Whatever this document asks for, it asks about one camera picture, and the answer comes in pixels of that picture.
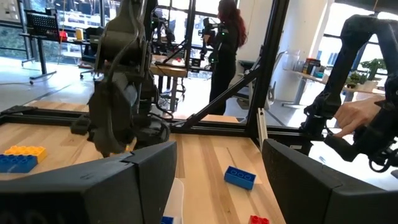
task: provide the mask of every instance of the black outfit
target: black outfit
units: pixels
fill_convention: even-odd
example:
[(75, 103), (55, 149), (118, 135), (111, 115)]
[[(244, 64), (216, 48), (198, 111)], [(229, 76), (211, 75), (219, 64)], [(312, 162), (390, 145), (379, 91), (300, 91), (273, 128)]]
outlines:
[[(211, 76), (210, 102), (220, 96), (228, 89), (229, 83), (236, 73), (236, 51), (239, 43), (239, 29), (236, 24), (224, 23), (228, 30), (226, 35), (217, 34), (215, 40), (209, 40), (214, 49), (218, 51), (218, 62)], [(223, 115), (226, 109), (226, 102), (210, 111), (210, 114)]]

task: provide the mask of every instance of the blue lego brick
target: blue lego brick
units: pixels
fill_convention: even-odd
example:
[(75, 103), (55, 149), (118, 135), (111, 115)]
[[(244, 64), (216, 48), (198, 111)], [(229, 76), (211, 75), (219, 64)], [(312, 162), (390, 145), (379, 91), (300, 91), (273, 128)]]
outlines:
[(37, 165), (35, 156), (0, 155), (0, 172), (28, 173)]
[(163, 217), (160, 224), (173, 224), (173, 217)]
[(231, 166), (228, 167), (224, 175), (224, 180), (228, 183), (248, 190), (253, 189), (254, 179), (256, 179), (256, 175)]

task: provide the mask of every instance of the desk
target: desk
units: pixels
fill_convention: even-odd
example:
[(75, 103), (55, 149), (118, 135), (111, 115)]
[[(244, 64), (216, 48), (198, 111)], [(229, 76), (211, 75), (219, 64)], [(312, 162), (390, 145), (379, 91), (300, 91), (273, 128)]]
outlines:
[[(304, 105), (300, 105), (300, 101), (304, 94), (305, 84), (306, 84), (307, 80), (311, 80), (311, 81), (326, 85), (326, 82), (324, 82), (321, 78), (317, 78), (312, 75), (304, 74), (302, 72), (295, 72), (295, 71), (289, 71), (289, 72), (291, 72), (292, 75), (299, 75), (301, 77), (300, 85), (298, 86), (298, 90), (297, 90), (297, 94), (294, 99), (294, 102), (293, 103), (283, 103), (282, 106), (291, 107), (291, 108), (304, 107)], [(343, 91), (346, 93), (346, 98), (344, 99), (344, 102), (351, 102), (354, 98), (354, 93), (369, 93), (369, 94), (375, 94), (375, 95), (384, 95), (385, 94), (384, 91), (378, 90), (378, 89), (373, 89), (373, 91), (364, 91), (364, 90), (356, 90), (356, 89), (352, 89), (352, 88), (343, 87)]]
[(247, 60), (238, 60), (239, 64), (243, 67), (244, 72), (246, 70), (250, 70), (253, 67), (255, 62), (247, 61)]
[[(86, 111), (87, 105), (36, 101), (32, 106), (47, 109)], [(0, 152), (13, 145), (47, 148), (48, 156), (31, 174), (100, 159), (101, 154), (86, 136), (70, 133), (68, 127), (4, 124), (0, 126)], [(177, 141), (177, 170), (185, 187), (183, 219), (187, 224), (247, 223), (250, 215), (285, 223), (269, 185), (260, 151), (249, 138), (172, 134)], [(236, 166), (257, 175), (252, 191), (227, 184), (223, 175)], [(0, 180), (26, 174), (0, 174)]]
[[(29, 40), (32, 40), (32, 39), (37, 40), (37, 47), (39, 48), (39, 60), (40, 60), (40, 65), (42, 67), (42, 74), (37, 77), (30, 77), (30, 79), (35, 80), (35, 79), (46, 77), (47, 75), (52, 75), (52, 74), (56, 73), (57, 71), (47, 73), (47, 67), (45, 65), (45, 57), (44, 57), (44, 52), (43, 52), (43, 40), (54, 41), (54, 42), (58, 42), (58, 41), (53, 40), (53, 39), (48, 39), (46, 37), (40, 37), (40, 36), (30, 35), (30, 34), (19, 34), (19, 35), (21, 37), (27, 37), (27, 38), (29, 38)], [(62, 41), (62, 43), (77, 44), (77, 45), (80, 45), (80, 47), (83, 45), (90, 44), (89, 42), (86, 42), (86, 41), (77, 41), (77, 40), (65, 40), (65, 41)]]
[[(177, 84), (178, 84), (178, 78), (185, 78), (188, 75), (188, 71), (185, 68), (177, 68), (177, 67), (170, 67), (167, 65), (156, 65), (156, 62), (162, 62), (165, 60), (167, 56), (163, 55), (152, 55), (152, 64), (150, 65), (150, 70), (153, 74), (159, 76), (159, 83), (158, 83), (158, 89), (159, 93), (162, 93), (162, 87), (163, 87), (163, 77), (166, 76), (167, 79), (167, 86), (169, 87), (169, 81), (171, 79), (173, 80), (173, 85), (172, 85), (172, 96), (170, 98), (170, 111), (174, 112), (175, 111), (175, 105), (176, 105), (176, 98), (177, 98)], [(178, 62), (175, 59), (170, 59), (169, 60), (171, 65), (183, 65), (182, 62)]]

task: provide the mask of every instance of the finger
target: finger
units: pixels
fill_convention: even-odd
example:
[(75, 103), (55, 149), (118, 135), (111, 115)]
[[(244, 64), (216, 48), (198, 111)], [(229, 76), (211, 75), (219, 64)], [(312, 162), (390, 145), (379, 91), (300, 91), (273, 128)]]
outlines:
[(334, 136), (342, 138), (347, 134), (351, 134), (352, 132), (354, 132), (355, 129), (361, 126), (362, 124), (363, 124), (363, 119), (357, 118), (353, 120), (353, 122), (351, 122), (350, 124), (346, 125), (339, 133), (335, 134)]
[(345, 126), (349, 125), (350, 123), (353, 122), (353, 120), (355, 120), (359, 117), (358, 113), (360, 113), (360, 111), (353, 109), (353, 108), (350, 110), (346, 110), (337, 119), (338, 126), (340, 128), (344, 128)]
[(339, 117), (341, 116), (341, 114), (343, 113), (345, 107), (342, 105), (338, 108), (337, 112), (335, 113), (334, 117), (336, 118), (336, 120), (339, 119)]

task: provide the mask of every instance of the lego brick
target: lego brick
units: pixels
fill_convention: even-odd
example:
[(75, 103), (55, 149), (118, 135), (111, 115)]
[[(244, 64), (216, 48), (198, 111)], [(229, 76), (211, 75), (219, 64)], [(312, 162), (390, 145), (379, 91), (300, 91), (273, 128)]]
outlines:
[(228, 183), (248, 190), (253, 189), (255, 178), (256, 175), (231, 166), (228, 167), (224, 175), (224, 180)]
[(35, 156), (37, 157), (37, 163), (41, 163), (47, 156), (47, 151), (44, 147), (35, 146), (12, 146), (10, 149), (6, 150), (4, 155), (14, 155), (14, 156)]
[(257, 215), (251, 215), (249, 224), (269, 224), (269, 220), (266, 218), (258, 217)]
[(163, 217), (160, 224), (173, 224), (173, 217)]
[(35, 156), (0, 155), (0, 172), (28, 173), (37, 165)]

